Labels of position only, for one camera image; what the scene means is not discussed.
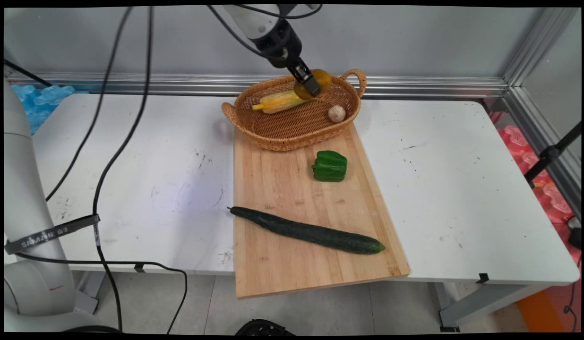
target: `corn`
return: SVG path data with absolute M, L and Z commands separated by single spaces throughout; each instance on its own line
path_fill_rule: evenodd
M 273 114 L 306 102 L 307 101 L 298 98 L 298 95 L 296 95 L 294 90 L 289 90 L 266 95 L 260 98 L 260 104 L 253 105 L 252 109 L 262 110 L 262 112 L 266 114 Z

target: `orange object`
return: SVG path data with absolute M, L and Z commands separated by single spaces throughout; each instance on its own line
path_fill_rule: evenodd
M 545 290 L 517 302 L 517 307 L 523 315 L 529 332 L 564 332 L 563 325 L 558 320 L 557 313 Z

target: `black cable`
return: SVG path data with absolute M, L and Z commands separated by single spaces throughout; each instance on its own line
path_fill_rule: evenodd
M 76 163 L 76 160 L 78 159 L 78 155 L 80 154 L 80 151 L 82 151 L 82 147 L 84 146 L 84 144 L 86 144 L 86 140 L 91 135 L 91 132 L 93 131 L 93 128 L 95 127 L 95 123 L 97 122 L 97 118 L 99 116 L 99 110 L 101 110 L 101 105 L 103 103 L 103 96 L 105 95 L 105 88 L 107 87 L 107 80 L 109 78 L 109 74 L 111 73 L 111 67 L 113 66 L 113 61 L 115 60 L 115 53 L 118 50 L 118 45 L 120 44 L 120 36 L 122 35 L 122 30 L 124 29 L 124 24 L 126 23 L 126 20 L 128 19 L 128 15 L 130 15 L 131 11 L 132 11 L 132 7 L 128 7 L 126 9 L 126 11 L 124 12 L 124 16 L 122 17 L 122 20 L 120 21 L 120 25 L 118 26 L 118 32 L 115 35 L 115 41 L 113 42 L 111 56 L 109 57 L 109 64 L 107 66 L 107 71 L 105 72 L 105 77 L 103 78 L 103 85 L 101 87 L 101 95 L 99 96 L 99 103 L 97 104 L 97 110 L 95 111 L 95 116 L 93 118 L 93 122 L 91 123 L 91 126 L 89 127 L 88 132 L 86 133 L 86 136 L 84 136 L 84 139 L 82 140 L 80 146 L 78 146 L 78 150 L 76 150 L 76 154 L 74 155 L 74 159 L 71 160 L 71 163 L 69 164 L 67 170 L 65 170 L 65 174 L 63 174 L 63 176 L 61 177 L 61 180 L 59 180 L 59 182 L 57 183 L 55 188 L 51 191 L 51 193 L 48 194 L 48 196 L 46 196 L 47 202 L 48 202 L 48 200 L 50 200 L 50 198 L 52 198 L 52 196 L 55 194 L 55 192 L 57 192 L 59 187 L 61 187 L 61 184 L 63 184 L 63 181 L 65 181 L 65 178 L 69 175 L 69 172 L 74 167 L 74 163 Z
M 22 253 L 15 253 L 15 255 L 20 256 L 22 258 L 25 258 L 27 260 L 34 260 L 34 261 L 41 261 L 41 262 L 49 262 L 49 263 L 60 263 L 60 264 L 103 264 L 104 263 L 104 261 L 57 260 L 57 259 L 54 259 L 54 258 L 37 257 L 37 256 L 32 256 L 32 255 L 27 255 L 27 254 L 22 254 Z M 183 271 L 182 269 L 175 269 L 175 268 L 166 267 L 162 263 L 158 263 L 158 262 L 149 262 L 149 261 L 105 261 L 105 263 L 107 263 L 107 264 L 132 264 L 132 265 L 137 265 L 137 264 L 142 264 L 142 265 L 156 265 L 156 266 L 158 266 L 160 268 L 166 269 L 167 271 L 182 273 L 182 275 L 185 278 L 185 290 L 184 290 L 184 293 L 182 295 L 182 300 L 180 300 L 180 304 L 179 304 L 179 307 L 177 309 L 177 312 L 175 313 L 175 316 L 172 319 L 172 322 L 171 322 L 170 327 L 168 327 L 168 332 L 166 332 L 166 334 L 169 334 L 171 332 L 172 325 L 174 325 L 175 320 L 177 319 L 177 316 L 179 314 L 180 308 L 182 308 L 182 304 L 185 302 L 185 297 L 187 296 L 187 284 L 188 284 L 188 282 L 187 282 L 187 273 L 185 273 L 185 271 Z
M 251 11 L 263 13 L 266 15 L 271 15 L 272 17 L 281 17 L 282 19 L 302 19 L 303 17 L 310 17 L 310 16 L 314 15 L 315 13 L 318 13 L 318 11 L 320 9 L 322 9 L 322 7 L 324 5 L 320 4 L 319 7 L 316 8 L 314 11 L 310 11 L 309 13 L 305 13 L 303 15 L 279 15 L 279 14 L 272 13 L 270 11 L 265 11 L 263 9 L 258 9 L 258 8 L 251 7 L 251 6 L 246 6 L 246 5 L 235 5 L 235 6 L 242 7 L 243 9 L 249 9 Z
M 101 173 L 101 177 L 99 178 L 99 182 L 97 183 L 97 189 L 95 189 L 95 197 L 93 199 L 93 214 L 97 213 L 99 194 L 101 192 L 101 187 L 103 186 L 103 182 L 105 181 L 105 176 L 107 176 L 109 169 L 111 168 L 111 166 L 113 165 L 115 160 L 118 159 L 118 157 L 120 156 L 120 153 L 122 153 L 124 148 L 126 148 L 126 145 L 130 141 L 130 138 L 132 138 L 132 135 L 135 133 L 135 130 L 137 129 L 137 125 L 139 124 L 139 121 L 141 120 L 141 117 L 143 116 L 143 111 L 145 110 L 145 103 L 147 103 L 147 94 L 149 92 L 149 79 L 151 76 L 151 50 L 152 50 L 153 27 L 154 27 L 154 7 L 150 6 L 149 7 L 149 22 L 148 22 L 148 28 L 147 28 L 148 29 L 148 31 L 147 31 L 147 63 L 145 66 L 145 68 L 146 68 L 145 69 L 145 72 L 146 72 L 146 74 L 145 74 L 145 89 L 143 90 L 143 99 L 141 100 L 141 108 L 139 108 L 139 113 L 137 114 L 137 118 L 135 119 L 135 122 L 132 124 L 132 127 L 130 128 L 130 131 L 128 132 L 128 136 L 126 136 L 126 139 L 124 139 L 124 142 L 122 143 L 120 148 L 115 152 L 113 157 L 111 157 L 111 159 L 109 160 L 109 163 L 107 164 L 107 166 L 105 166 L 103 172 Z M 111 286 L 113 288 L 113 295 L 115 296 L 115 307 L 116 307 L 117 314 L 118 314 L 118 328 L 121 331 L 122 330 L 122 310 L 121 310 L 121 306 L 120 306 L 120 294 L 118 292 L 117 286 L 115 285 L 115 280 L 113 279 L 113 275 L 112 275 L 111 271 L 109 270 L 109 266 L 107 265 L 107 262 L 105 261 L 105 256 L 103 255 L 103 252 L 101 250 L 101 241 L 99 238 L 98 224 L 94 224 L 94 234 L 95 234 L 95 242 L 97 244 L 97 253 L 99 255 L 99 258 L 101 259 L 101 262 L 103 264 L 103 268 L 105 269 L 105 272 L 107 273 L 107 276 L 109 278 L 109 282 L 111 282 Z
M 582 254 L 580 254 L 580 258 L 577 260 L 577 268 L 578 269 L 579 269 L 581 263 L 582 263 Z M 573 305 L 573 295 L 575 294 L 575 283 L 576 282 L 573 282 L 573 284 L 571 284 L 571 299 L 569 300 L 569 305 L 565 306 L 565 308 L 563 308 L 563 314 L 568 314 L 571 312 L 571 314 L 573 315 L 573 330 L 571 331 L 571 333 L 575 333 L 575 328 L 577 327 L 577 316 L 576 316 L 575 312 L 573 312 L 573 310 L 571 309 L 571 306 Z
M 99 333 L 122 333 L 121 331 L 104 325 L 89 325 L 89 326 L 80 326 L 72 329 L 68 329 L 64 332 L 99 332 Z
M 225 20 L 223 20 L 223 18 L 216 12 L 216 10 L 214 9 L 214 7 L 212 7 L 211 5 L 206 5 L 206 6 L 208 6 L 208 8 L 212 11 L 212 13 L 214 13 L 216 19 L 218 19 L 218 21 L 220 21 L 221 24 L 223 24 L 223 26 L 225 26 L 225 28 L 227 28 L 227 31 L 229 31 L 229 33 L 237 41 L 239 41 L 242 45 L 244 45 L 244 47 L 247 48 L 249 51 L 253 52 L 257 56 L 260 56 L 260 57 L 263 57 L 263 58 L 267 58 L 269 60 L 286 60 L 286 58 L 284 58 L 284 57 L 268 56 L 266 54 L 263 54 L 263 53 L 255 50 L 254 48 L 252 48 L 242 38 L 240 38 L 237 34 L 235 34 L 235 32 L 231 29 L 231 27 L 229 27 L 229 25 L 227 25 L 227 23 L 225 22 Z
M 13 64 L 12 62 L 6 60 L 5 58 L 2 58 L 2 60 L 4 60 L 4 65 L 7 65 L 8 67 L 11 67 L 12 69 L 14 69 L 15 71 L 19 72 L 19 73 L 23 73 L 24 75 L 30 77 L 31 79 L 39 82 L 40 84 L 44 85 L 44 86 L 52 86 L 52 84 L 50 82 L 47 82 L 46 80 L 40 78 L 39 76 L 26 71 L 25 69 L 22 69 L 21 67 Z

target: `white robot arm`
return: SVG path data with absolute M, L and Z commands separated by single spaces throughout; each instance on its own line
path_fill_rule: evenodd
M 54 224 L 44 199 L 26 113 L 6 79 L 3 86 L 4 232 L 16 240 Z M 37 245 L 27 254 L 65 260 L 59 239 Z M 74 282 L 66 264 L 19 258 L 4 266 L 5 331 L 62 331 L 101 323 L 92 315 L 74 313 L 74 298 Z

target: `black strap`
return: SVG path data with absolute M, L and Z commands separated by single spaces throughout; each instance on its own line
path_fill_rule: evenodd
M 71 234 L 72 232 L 80 230 L 84 227 L 92 226 L 93 224 L 99 223 L 100 220 L 101 219 L 99 218 L 98 214 L 76 218 L 73 221 L 59 224 L 54 228 L 42 230 L 41 232 L 20 238 L 13 243 L 7 240 L 7 244 L 4 246 L 4 250 L 9 255 L 15 254 L 21 250 L 27 250 L 37 245 L 41 245 L 42 243 L 53 241 L 53 239 L 59 238 L 63 235 Z

